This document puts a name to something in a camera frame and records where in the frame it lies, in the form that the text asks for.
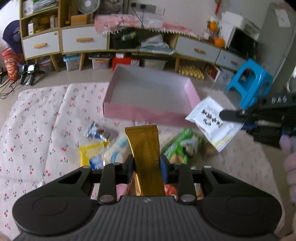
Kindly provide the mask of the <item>right hand purple glove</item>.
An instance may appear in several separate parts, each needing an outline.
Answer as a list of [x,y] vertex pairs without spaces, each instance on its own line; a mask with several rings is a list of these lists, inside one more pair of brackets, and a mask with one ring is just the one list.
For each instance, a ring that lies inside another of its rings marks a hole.
[[280,139],[280,147],[287,155],[284,160],[283,167],[287,172],[287,183],[290,186],[290,200],[295,204],[295,184],[296,184],[296,152],[295,152],[295,137],[283,135]]

